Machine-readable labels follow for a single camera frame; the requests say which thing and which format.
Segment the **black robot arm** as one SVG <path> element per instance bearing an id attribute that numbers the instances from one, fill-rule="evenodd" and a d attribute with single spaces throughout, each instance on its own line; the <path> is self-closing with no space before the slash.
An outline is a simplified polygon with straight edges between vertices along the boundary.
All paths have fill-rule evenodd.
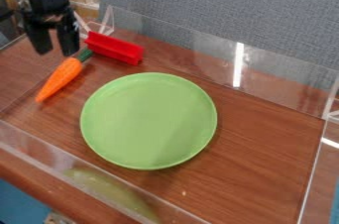
<path id="1" fill-rule="evenodd" d="M 22 25 L 36 52 L 44 55 L 53 49 L 49 30 L 57 31 L 64 56 L 80 49 L 80 27 L 69 0 L 28 0 L 18 4 Z"/>

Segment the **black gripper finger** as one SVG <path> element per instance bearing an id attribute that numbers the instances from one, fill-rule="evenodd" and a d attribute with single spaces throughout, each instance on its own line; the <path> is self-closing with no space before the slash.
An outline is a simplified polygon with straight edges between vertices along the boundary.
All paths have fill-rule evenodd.
<path id="1" fill-rule="evenodd" d="M 80 49 L 80 27 L 73 16 L 64 16 L 57 24 L 57 37 L 64 56 L 71 56 Z"/>
<path id="2" fill-rule="evenodd" d="M 29 24 L 24 25 L 25 33 L 35 48 L 35 51 L 44 55 L 52 48 L 52 40 L 49 35 L 49 27 L 45 24 Z"/>

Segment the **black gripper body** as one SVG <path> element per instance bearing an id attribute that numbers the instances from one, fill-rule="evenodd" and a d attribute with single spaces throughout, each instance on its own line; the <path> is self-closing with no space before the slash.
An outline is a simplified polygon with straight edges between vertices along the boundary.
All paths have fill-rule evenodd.
<path id="1" fill-rule="evenodd" d="M 61 11 L 37 13 L 29 5 L 20 5 L 18 12 L 22 17 L 24 28 L 55 29 L 57 26 L 64 26 L 71 30 L 79 28 L 79 22 L 72 7 L 67 7 Z"/>

